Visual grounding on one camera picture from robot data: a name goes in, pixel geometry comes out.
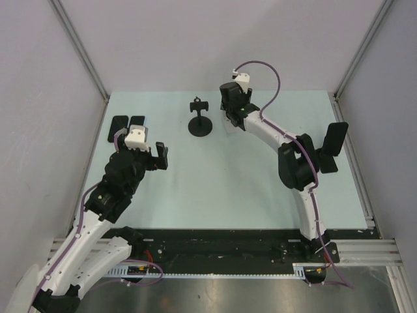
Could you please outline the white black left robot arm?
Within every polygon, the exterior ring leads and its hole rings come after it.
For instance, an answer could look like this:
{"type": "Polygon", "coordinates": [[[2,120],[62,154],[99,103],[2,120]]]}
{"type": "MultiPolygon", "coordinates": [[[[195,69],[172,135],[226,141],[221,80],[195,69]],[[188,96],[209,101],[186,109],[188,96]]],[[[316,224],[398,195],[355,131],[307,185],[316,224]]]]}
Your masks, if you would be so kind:
{"type": "Polygon", "coordinates": [[[89,188],[78,221],[54,256],[42,268],[29,308],[39,312],[75,312],[87,292],[114,266],[142,257],[143,235],[125,226],[93,257],[93,246],[128,208],[146,171],[166,170],[168,148],[156,143],[157,156],[140,145],[124,144],[105,166],[102,180],[89,188]]]}

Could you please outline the aluminium corner frame post left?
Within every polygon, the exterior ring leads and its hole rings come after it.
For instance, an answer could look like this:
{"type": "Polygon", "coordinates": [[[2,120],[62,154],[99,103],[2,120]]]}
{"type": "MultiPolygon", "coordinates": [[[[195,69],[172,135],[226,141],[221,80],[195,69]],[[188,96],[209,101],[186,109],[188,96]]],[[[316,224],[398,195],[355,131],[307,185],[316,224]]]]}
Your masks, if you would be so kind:
{"type": "Polygon", "coordinates": [[[72,23],[68,12],[66,11],[62,1],[59,0],[49,0],[48,3],[50,4],[53,12],[55,13],[61,27],[63,28],[64,32],[66,33],[69,42],[73,46],[81,64],[84,66],[85,70],[87,71],[88,76],[92,80],[96,90],[98,91],[102,100],[107,104],[109,101],[109,93],[107,92],[104,83],[102,82],[98,71],[96,70],[87,50],[85,49],[82,40],[72,23]]]}

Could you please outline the black smartphone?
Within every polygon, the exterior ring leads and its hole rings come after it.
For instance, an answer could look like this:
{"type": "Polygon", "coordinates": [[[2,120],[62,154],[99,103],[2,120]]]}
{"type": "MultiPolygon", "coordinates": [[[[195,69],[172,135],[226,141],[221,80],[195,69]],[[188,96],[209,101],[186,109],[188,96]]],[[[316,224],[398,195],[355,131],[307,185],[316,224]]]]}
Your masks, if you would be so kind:
{"type": "Polygon", "coordinates": [[[120,129],[126,128],[128,126],[129,117],[127,115],[115,115],[111,120],[111,125],[108,133],[108,142],[113,143],[114,135],[120,129]]]}

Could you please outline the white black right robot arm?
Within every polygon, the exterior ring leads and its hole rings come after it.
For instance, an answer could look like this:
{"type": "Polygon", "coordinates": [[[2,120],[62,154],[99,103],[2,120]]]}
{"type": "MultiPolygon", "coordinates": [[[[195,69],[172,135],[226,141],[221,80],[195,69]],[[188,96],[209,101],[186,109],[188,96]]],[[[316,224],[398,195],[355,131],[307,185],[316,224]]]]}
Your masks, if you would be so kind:
{"type": "Polygon", "coordinates": [[[278,156],[278,175],[293,192],[300,221],[300,253],[307,261],[328,255],[330,243],[320,218],[315,189],[318,187],[318,162],[311,138],[295,136],[261,117],[261,110],[250,102],[252,90],[244,92],[237,82],[220,86],[221,111],[235,127],[248,132],[271,147],[278,156]]]}

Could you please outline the aluminium corner frame post right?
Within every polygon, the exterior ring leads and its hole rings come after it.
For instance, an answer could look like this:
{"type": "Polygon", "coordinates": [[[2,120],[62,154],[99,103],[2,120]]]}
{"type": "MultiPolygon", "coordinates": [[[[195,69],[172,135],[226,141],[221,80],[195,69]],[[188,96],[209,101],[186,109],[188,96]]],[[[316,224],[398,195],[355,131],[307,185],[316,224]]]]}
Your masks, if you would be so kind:
{"type": "Polygon", "coordinates": [[[338,83],[336,90],[333,93],[335,100],[339,100],[348,86],[350,80],[354,76],[358,66],[362,62],[363,58],[366,56],[368,49],[370,48],[372,42],[377,36],[380,28],[382,27],[385,19],[390,13],[391,8],[396,3],[394,0],[384,0],[379,7],[375,17],[372,19],[372,22],[366,31],[357,51],[354,54],[353,59],[349,63],[344,75],[342,76],[341,81],[338,83]]]}

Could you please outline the white phone stand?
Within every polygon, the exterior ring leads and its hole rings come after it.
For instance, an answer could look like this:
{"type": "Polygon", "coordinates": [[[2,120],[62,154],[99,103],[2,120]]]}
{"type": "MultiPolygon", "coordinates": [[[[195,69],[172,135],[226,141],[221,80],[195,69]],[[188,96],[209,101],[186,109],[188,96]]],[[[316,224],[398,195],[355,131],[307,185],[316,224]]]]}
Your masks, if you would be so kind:
{"type": "Polygon", "coordinates": [[[235,127],[228,118],[223,119],[223,125],[228,134],[234,134],[239,131],[239,128],[235,127]]]}

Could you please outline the aluminium corner frame post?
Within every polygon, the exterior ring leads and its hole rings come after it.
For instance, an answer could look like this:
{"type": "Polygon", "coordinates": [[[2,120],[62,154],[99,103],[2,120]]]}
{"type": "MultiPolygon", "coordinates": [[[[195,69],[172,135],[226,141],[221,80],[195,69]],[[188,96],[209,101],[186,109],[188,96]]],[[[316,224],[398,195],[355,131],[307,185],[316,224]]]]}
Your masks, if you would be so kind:
{"type": "Polygon", "coordinates": [[[396,3],[394,0],[384,0],[379,7],[375,17],[372,19],[372,22],[366,31],[357,51],[354,54],[353,59],[349,63],[344,75],[342,76],[341,81],[338,83],[336,90],[333,93],[335,100],[339,100],[348,86],[350,80],[354,76],[358,66],[362,62],[363,58],[366,56],[368,49],[370,48],[372,42],[377,36],[380,28],[382,27],[385,19],[390,13],[391,8],[396,3]]]}
{"type": "Polygon", "coordinates": [[[87,50],[85,49],[82,40],[72,23],[68,12],[66,11],[62,1],[59,0],[49,0],[48,3],[50,4],[53,12],[55,13],[61,27],[63,28],[64,32],[66,33],[69,42],[73,46],[81,64],[84,66],[85,70],[87,71],[88,76],[92,80],[96,90],[98,91],[102,100],[107,104],[109,101],[109,93],[107,92],[104,83],[102,82],[98,71],[96,70],[87,50]]]}

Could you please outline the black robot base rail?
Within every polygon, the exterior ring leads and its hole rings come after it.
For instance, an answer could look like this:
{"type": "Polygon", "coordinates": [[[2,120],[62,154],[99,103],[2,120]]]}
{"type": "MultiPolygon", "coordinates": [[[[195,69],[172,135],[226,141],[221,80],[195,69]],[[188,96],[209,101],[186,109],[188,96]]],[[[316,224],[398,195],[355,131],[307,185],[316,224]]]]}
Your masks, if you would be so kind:
{"type": "Polygon", "coordinates": [[[134,259],[153,260],[165,274],[280,275],[293,264],[339,262],[330,240],[328,255],[308,256],[298,230],[146,230],[140,229],[134,259]]]}

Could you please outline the black phone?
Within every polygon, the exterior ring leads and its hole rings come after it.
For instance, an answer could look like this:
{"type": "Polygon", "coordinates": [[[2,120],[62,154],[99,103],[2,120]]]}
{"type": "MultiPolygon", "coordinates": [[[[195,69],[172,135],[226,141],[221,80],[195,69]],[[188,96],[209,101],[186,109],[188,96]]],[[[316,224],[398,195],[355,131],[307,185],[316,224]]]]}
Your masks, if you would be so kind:
{"type": "Polygon", "coordinates": [[[322,146],[322,152],[325,155],[336,157],[340,154],[348,127],[347,122],[329,124],[322,146]]]}

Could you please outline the black round-base phone stand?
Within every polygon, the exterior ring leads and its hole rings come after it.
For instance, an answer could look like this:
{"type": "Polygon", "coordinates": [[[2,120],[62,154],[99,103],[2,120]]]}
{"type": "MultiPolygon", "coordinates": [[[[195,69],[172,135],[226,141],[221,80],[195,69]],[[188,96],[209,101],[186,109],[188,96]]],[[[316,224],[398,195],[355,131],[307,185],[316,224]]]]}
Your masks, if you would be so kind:
{"type": "Polygon", "coordinates": [[[212,131],[212,121],[201,114],[202,111],[209,110],[209,103],[202,101],[199,97],[195,97],[190,103],[190,112],[197,112],[197,116],[193,117],[188,123],[188,131],[195,137],[205,137],[212,131]]]}

